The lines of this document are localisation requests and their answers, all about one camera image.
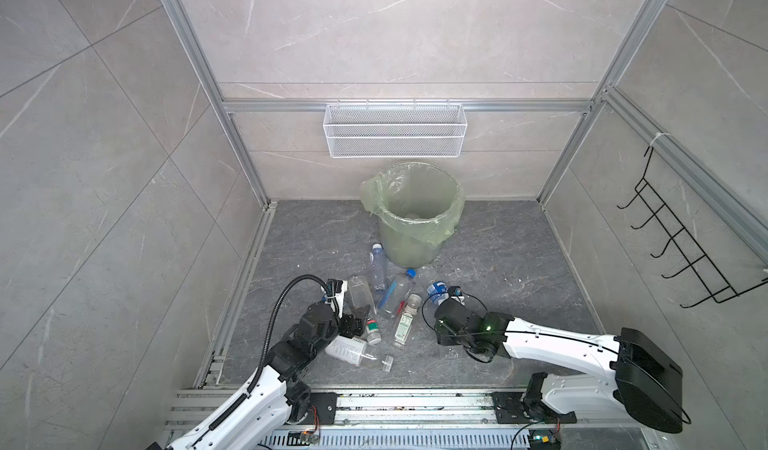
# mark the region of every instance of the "robotic arm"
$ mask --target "robotic arm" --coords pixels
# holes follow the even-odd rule
[[[273,311],[265,349],[277,310],[291,286],[283,291]],[[168,449],[250,450],[284,423],[302,422],[310,408],[311,392],[301,381],[306,367],[341,329],[355,327],[345,321],[346,315],[341,317],[346,282],[329,280],[323,289],[323,301],[307,308],[240,389]],[[682,370],[639,331],[622,329],[620,336],[585,335],[494,311],[481,317],[462,304],[458,287],[448,293],[451,298],[435,312],[439,345],[462,345],[468,356],[480,362],[499,355],[582,372],[573,376],[534,374],[525,393],[494,394],[497,408],[508,408],[531,422],[567,422],[571,412],[626,410],[646,426],[668,433],[682,431]],[[160,447],[154,444],[150,448]]]

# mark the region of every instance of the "green trash bag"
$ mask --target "green trash bag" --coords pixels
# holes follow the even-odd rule
[[[387,258],[406,268],[437,257],[456,229],[464,200],[458,181],[429,163],[397,163],[360,186],[362,205],[379,216]]]

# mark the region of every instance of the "wall-mounted basket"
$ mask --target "wall-mounted basket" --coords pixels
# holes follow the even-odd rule
[[[333,158],[458,157],[467,118],[456,103],[341,103],[322,120]]]

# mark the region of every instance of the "white label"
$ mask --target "white label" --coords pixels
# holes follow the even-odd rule
[[[413,315],[410,313],[403,313],[400,316],[400,322],[397,324],[397,330],[395,331],[395,341],[400,345],[406,344],[408,338],[408,330],[411,329],[411,323],[413,322]]]
[[[358,366],[362,359],[362,350],[365,348],[366,343],[364,341],[337,336],[326,347],[326,353],[333,358]]]

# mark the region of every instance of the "gray floor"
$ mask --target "gray floor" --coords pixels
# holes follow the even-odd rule
[[[322,279],[365,274],[377,234],[377,217],[358,202],[278,203],[224,362],[222,382],[239,384],[258,365],[267,320],[287,282],[307,272]],[[489,309],[542,325],[597,331],[536,202],[467,202],[456,234],[432,266],[440,278],[476,295]],[[398,271],[402,270],[390,265],[390,275]],[[320,297],[316,285],[297,285],[283,302],[273,342]],[[311,386],[525,386],[533,372],[567,372],[533,360],[497,357],[490,364],[475,362],[456,347],[438,346],[424,322],[417,322],[406,350],[384,346],[395,357],[390,373],[356,368],[322,353],[303,380]],[[382,332],[388,340],[388,321],[382,323]]]

